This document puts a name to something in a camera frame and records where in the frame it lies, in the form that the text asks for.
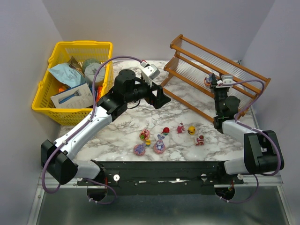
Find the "purple bunny orange cup toy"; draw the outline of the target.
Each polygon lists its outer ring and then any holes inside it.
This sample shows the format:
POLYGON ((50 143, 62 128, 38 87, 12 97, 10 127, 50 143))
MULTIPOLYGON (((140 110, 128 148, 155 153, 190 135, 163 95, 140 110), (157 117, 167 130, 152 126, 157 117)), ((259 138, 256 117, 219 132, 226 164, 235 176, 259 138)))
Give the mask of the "purple bunny orange cup toy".
POLYGON ((209 88, 210 85, 211 85, 212 77, 213 77, 213 73, 210 73, 210 74, 208 74, 207 77, 204 78, 203 83, 204 83, 204 85, 205 85, 207 88, 209 88))

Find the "pink figure toy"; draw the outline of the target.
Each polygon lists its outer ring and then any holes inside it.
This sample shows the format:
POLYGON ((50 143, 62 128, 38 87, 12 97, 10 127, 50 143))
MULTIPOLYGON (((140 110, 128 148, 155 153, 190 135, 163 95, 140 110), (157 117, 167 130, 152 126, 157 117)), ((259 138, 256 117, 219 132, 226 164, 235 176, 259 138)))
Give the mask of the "pink figure toy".
POLYGON ((182 134, 185 132, 185 128, 184 128, 184 125, 183 123, 181 122, 178 126, 177 126, 177 133, 178 134, 182 134))

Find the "purple bunny pink base toy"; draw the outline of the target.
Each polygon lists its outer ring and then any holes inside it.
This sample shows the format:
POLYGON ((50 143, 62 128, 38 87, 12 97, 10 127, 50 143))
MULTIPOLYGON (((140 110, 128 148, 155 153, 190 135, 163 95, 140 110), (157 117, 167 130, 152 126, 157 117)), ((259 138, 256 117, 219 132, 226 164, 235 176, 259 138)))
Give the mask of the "purple bunny pink base toy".
POLYGON ((157 140, 156 143, 154 144, 153 150, 154 150, 154 152, 157 153, 157 154, 162 154, 162 153, 164 153, 164 151, 165 151, 165 149, 166 149, 165 144, 164 144, 164 142, 163 142, 163 139, 164 139, 165 137, 164 137, 163 135, 161 135, 161 134, 158 134, 157 137, 158 137, 158 140, 157 140))

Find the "purple bunny pink donut toy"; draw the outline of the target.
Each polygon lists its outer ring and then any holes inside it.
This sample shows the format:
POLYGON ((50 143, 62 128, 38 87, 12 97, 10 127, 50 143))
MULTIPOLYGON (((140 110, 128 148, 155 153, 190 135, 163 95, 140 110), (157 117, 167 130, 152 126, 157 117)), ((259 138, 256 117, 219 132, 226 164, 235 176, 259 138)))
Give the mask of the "purple bunny pink donut toy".
POLYGON ((146 144, 142 143, 142 144, 138 144, 133 148, 133 152, 137 155, 137 156, 143 156, 146 152, 146 144))

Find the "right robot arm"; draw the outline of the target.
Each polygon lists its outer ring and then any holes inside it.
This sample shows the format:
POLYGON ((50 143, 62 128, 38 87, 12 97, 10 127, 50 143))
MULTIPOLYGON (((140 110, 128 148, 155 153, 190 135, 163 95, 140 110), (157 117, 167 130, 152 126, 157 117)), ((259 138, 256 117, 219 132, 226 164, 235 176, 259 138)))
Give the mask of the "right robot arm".
POLYGON ((284 159, 277 135, 272 130, 260 130, 250 127, 238 120, 240 115, 240 100, 229 96, 230 87, 237 85, 232 75, 222 75, 219 79, 214 73, 206 78, 214 95, 216 116, 213 119, 214 128, 229 135, 244 147, 241 158, 224 162, 227 174, 261 174, 276 175, 284 168, 284 159))

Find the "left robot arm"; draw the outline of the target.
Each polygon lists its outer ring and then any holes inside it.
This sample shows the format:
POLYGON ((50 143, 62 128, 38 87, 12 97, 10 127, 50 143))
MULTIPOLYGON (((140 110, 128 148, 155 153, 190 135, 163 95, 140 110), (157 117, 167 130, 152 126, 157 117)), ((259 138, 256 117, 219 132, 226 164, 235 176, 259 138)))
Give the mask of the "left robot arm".
POLYGON ((43 173, 52 175, 64 185, 73 178, 94 179, 100 173, 100 166, 92 161, 75 161, 79 150, 101 129, 122 115, 128 103, 144 99, 159 109, 171 99, 163 92, 161 85, 153 80, 159 69, 147 65, 141 70, 142 77, 136 77, 129 69, 123 69, 114 80, 114 86, 101 97, 96 107, 70 132, 55 142, 46 140, 41 145, 41 166, 43 173))

